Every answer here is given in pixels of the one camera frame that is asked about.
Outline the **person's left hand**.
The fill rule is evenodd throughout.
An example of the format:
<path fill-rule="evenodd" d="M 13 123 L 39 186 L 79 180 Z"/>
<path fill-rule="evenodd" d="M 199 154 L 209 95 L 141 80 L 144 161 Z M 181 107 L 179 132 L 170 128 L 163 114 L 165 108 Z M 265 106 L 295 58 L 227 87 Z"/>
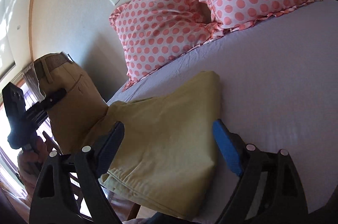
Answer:
<path fill-rule="evenodd" d="M 21 181 L 23 182 L 28 199 L 31 201 L 35 186 L 37 183 L 38 175 L 35 174 L 32 166 L 36 163 L 44 164 L 49 156 L 46 143 L 41 137 L 37 138 L 36 147 L 38 154 L 34 151 L 20 151 L 18 154 L 18 173 Z"/>

